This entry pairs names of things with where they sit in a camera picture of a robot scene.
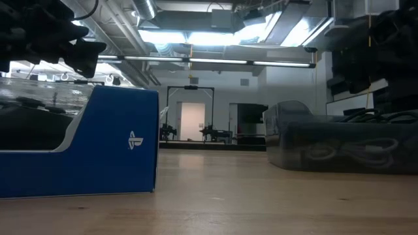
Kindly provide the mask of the blue game controller box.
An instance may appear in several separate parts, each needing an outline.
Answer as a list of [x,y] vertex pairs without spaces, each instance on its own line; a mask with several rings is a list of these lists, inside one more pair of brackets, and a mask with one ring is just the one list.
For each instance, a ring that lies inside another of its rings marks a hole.
[[150,193],[159,94],[0,78],[0,198]]

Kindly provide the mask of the translucent grey plastic bin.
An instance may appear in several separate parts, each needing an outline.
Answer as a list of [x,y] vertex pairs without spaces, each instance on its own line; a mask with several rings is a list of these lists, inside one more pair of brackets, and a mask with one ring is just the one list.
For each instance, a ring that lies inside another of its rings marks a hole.
[[268,162],[308,172],[418,175],[418,112],[317,116],[298,101],[263,112]]

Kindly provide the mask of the long ceiling light bar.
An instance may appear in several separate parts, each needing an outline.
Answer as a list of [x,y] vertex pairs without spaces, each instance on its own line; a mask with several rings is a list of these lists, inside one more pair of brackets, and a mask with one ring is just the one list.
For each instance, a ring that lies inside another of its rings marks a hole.
[[99,55],[98,59],[116,61],[153,61],[153,62],[175,62],[175,63],[213,63],[225,65],[245,65],[264,67],[291,67],[314,69],[315,63],[299,63],[287,61],[252,61],[239,59],[207,59],[194,57],[154,57],[154,56],[128,56],[128,55]]

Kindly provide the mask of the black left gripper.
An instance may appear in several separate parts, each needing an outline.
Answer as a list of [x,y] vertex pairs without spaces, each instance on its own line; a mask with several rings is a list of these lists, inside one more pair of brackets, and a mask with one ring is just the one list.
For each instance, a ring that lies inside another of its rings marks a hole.
[[73,18],[61,0],[0,0],[0,72],[8,72],[11,61],[57,63],[62,57],[76,73],[93,78],[106,44],[81,39],[89,29]]

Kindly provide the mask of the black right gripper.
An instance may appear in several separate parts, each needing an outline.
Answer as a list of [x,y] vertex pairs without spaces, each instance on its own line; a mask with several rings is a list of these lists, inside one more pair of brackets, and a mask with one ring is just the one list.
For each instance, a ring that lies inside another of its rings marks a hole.
[[372,78],[418,78],[418,6],[403,6],[372,17],[368,63],[345,65],[347,50],[332,52],[332,76],[327,81],[331,95],[360,93]]

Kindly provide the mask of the black background robot frame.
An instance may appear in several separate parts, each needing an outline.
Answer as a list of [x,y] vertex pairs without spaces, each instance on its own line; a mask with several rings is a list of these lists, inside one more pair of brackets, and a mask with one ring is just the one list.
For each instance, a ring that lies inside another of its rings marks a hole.
[[[174,107],[176,123],[169,123],[170,98],[178,91],[203,91],[211,100],[210,119],[206,120],[206,105],[204,102],[178,101]],[[233,133],[219,130],[214,126],[214,97],[213,87],[199,86],[168,86],[166,92],[166,107],[161,111],[163,120],[159,129],[159,139],[163,142],[198,142],[202,144],[222,143],[231,144]]]

